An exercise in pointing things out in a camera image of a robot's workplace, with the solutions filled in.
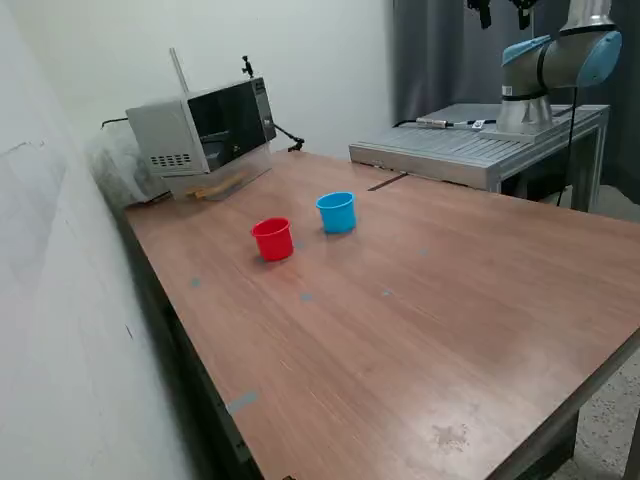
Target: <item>power cord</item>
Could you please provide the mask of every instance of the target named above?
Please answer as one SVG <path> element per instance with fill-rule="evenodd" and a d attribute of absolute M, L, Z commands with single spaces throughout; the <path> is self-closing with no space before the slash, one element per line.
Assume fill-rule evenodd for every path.
<path fill-rule="evenodd" d="M 473 125 L 474 123 L 476 123 L 478 120 L 465 120 L 464 122 L 448 122 L 445 120 L 437 120 L 437 122 L 442 125 L 440 128 L 454 128 L 454 127 L 469 127 L 471 125 Z M 484 125 L 494 125 L 496 123 L 495 120 L 482 120 L 484 122 Z M 393 125 L 393 128 L 397 128 L 397 127 L 401 127 L 402 125 L 406 124 L 406 123 L 420 123 L 417 122 L 416 119 L 413 120 L 400 120 L 398 123 Z"/>
<path fill-rule="evenodd" d="M 558 195 L 558 201 L 556 202 L 556 207 L 560 206 L 560 202 L 562 200 L 562 194 L 564 193 L 564 190 L 567 185 L 569 170 L 571 169 L 571 144 L 573 143 L 573 127 L 576 123 L 577 107 L 578 107 L 578 87 L 574 87 L 573 88 L 573 105 L 571 107 L 571 126 L 569 127 L 569 144 L 567 145 L 567 166 L 565 167 L 562 190 L 560 190 L 560 195 Z"/>

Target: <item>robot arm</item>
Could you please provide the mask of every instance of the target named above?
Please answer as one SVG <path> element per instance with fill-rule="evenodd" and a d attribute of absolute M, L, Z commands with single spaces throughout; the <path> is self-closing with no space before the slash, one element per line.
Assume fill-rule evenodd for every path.
<path fill-rule="evenodd" d="M 550 89 L 589 87 L 609 77 L 622 47 L 610 9 L 611 0 L 572 0 L 555 40 L 547 35 L 504 51 L 499 131 L 545 130 L 552 124 Z"/>

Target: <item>cable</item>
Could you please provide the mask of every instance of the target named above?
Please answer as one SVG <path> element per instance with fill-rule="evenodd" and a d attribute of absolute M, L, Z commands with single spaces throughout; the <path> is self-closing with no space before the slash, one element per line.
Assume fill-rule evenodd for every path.
<path fill-rule="evenodd" d="M 302 150 L 302 146 L 304 145 L 304 138 L 300 138 L 300 137 L 296 137 L 295 135 L 292 135 L 291 133 L 287 132 L 284 128 L 279 127 L 275 123 L 273 124 L 273 126 L 275 127 L 276 130 L 281 131 L 287 137 L 289 137 L 291 140 L 296 142 L 296 144 L 291 146 L 291 147 L 289 147 L 287 151 L 289 151 L 289 152 L 299 152 L 300 150 Z"/>
<path fill-rule="evenodd" d="M 573 105 L 571 108 L 571 126 L 569 127 L 569 144 L 567 145 L 567 166 L 565 167 L 564 172 L 564 180 L 562 183 L 562 190 L 560 190 L 560 195 L 558 195 L 558 201 L 556 202 L 556 207 L 560 206 L 560 201 L 562 200 L 562 194 L 566 188 L 567 180 L 569 177 L 569 170 L 571 167 L 571 143 L 573 141 L 573 126 L 576 123 L 576 108 L 578 106 L 578 87 L 573 88 Z"/>
<path fill-rule="evenodd" d="M 104 126 L 108 125 L 109 123 L 124 122 L 126 120 L 129 120 L 129 119 L 125 117 L 125 118 L 114 118 L 113 120 L 105 120 L 104 122 L 102 122 L 102 126 L 100 127 L 100 130 L 102 130 Z"/>
<path fill-rule="evenodd" d="M 478 120 L 465 120 L 463 122 L 447 122 L 444 120 L 438 120 L 438 122 L 442 125 L 442 127 L 440 128 L 454 128 L 454 127 L 463 127 L 463 126 L 469 126 L 469 125 L 473 125 L 474 123 L 476 123 Z M 483 120 L 485 125 L 494 125 L 496 123 L 495 120 Z M 400 127 L 406 123 L 420 123 L 417 122 L 415 119 L 414 120 L 401 120 L 398 123 L 396 123 L 393 128 L 397 128 Z"/>

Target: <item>blue tape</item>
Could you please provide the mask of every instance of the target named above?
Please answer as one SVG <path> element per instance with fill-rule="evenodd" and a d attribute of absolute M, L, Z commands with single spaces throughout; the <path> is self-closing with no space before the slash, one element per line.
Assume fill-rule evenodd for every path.
<path fill-rule="evenodd" d="M 233 415 L 234 413 L 238 412 L 238 410 L 252 404 L 257 399 L 258 394 L 256 392 L 249 392 L 228 404 L 227 412 L 229 412 L 229 415 Z"/>

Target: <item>gray curtain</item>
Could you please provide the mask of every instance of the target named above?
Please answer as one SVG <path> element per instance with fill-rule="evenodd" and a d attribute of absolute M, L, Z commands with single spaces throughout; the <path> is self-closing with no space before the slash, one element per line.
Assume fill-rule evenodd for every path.
<path fill-rule="evenodd" d="M 500 103 L 502 51 L 509 45 L 554 35 L 567 19 L 570 0 L 540 0 L 533 28 L 520 31 L 516 8 L 493 0 L 493 25 L 480 28 L 466 0 L 394 1 L 394 105 L 397 120 L 408 120 L 453 103 Z M 613 0 L 612 18 L 623 35 L 620 63 L 603 84 L 579 92 L 579 103 L 612 107 L 603 182 L 640 203 L 640 2 Z M 552 92 L 554 103 L 570 103 L 567 91 Z"/>

